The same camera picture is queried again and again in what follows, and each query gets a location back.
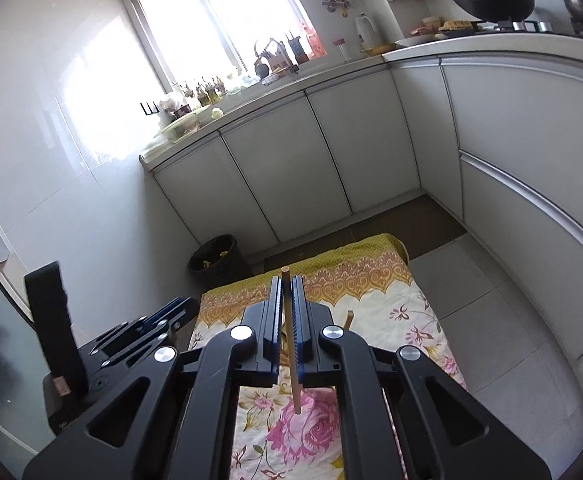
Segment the round metal pin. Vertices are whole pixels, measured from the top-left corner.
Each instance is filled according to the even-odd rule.
[[[403,346],[403,348],[400,349],[400,356],[405,361],[418,361],[418,359],[420,359],[420,355],[420,350],[415,346]]]
[[[337,325],[329,325],[323,329],[323,336],[327,339],[338,339],[342,337],[345,331]]]
[[[247,339],[249,336],[251,336],[252,332],[253,331],[251,328],[249,328],[247,325],[238,325],[232,328],[230,335],[238,341],[243,341],[244,339]]]
[[[161,346],[154,352],[154,359],[160,363],[167,363],[176,357],[176,350],[171,346]]]

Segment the wooden stick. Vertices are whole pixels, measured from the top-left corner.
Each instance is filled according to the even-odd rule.
[[[345,319],[345,325],[343,327],[344,330],[349,330],[351,327],[351,322],[353,321],[353,310],[347,311],[347,319]]]
[[[293,410],[300,415],[300,384],[298,381],[298,369],[296,367],[296,342],[293,338],[293,314],[292,314],[292,277],[290,268],[281,269],[281,282],[283,285],[283,306],[285,309],[285,328],[287,332],[287,356],[290,362],[291,398]]]

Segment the trash can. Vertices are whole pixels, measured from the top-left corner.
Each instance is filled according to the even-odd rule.
[[[189,258],[187,267],[205,291],[254,276],[234,235],[220,235],[204,243]]]

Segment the window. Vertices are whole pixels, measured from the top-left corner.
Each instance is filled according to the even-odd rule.
[[[297,0],[128,0],[141,40],[163,86],[253,72],[254,42],[301,36],[309,23]],[[291,50],[288,53],[293,59]]]

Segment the countertop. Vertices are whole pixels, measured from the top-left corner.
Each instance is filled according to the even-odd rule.
[[[314,85],[330,79],[347,75],[349,73],[364,70],[383,63],[405,61],[420,57],[449,55],[454,53],[480,53],[480,52],[524,52],[527,54],[542,54],[572,59],[583,62],[583,40],[571,36],[558,34],[537,34],[525,32],[513,32],[504,34],[486,34],[484,36],[468,36],[452,40],[435,41],[422,45],[401,48],[372,58],[354,61],[324,72],[291,80],[288,84],[275,88],[264,95],[247,102],[225,115],[199,128],[193,134],[180,139],[177,143],[166,142],[161,146],[155,146],[139,155],[139,160],[148,171],[153,171],[161,163],[175,154],[184,150],[194,142],[214,133],[219,128],[238,120],[245,115],[271,104],[279,99],[287,97]]]

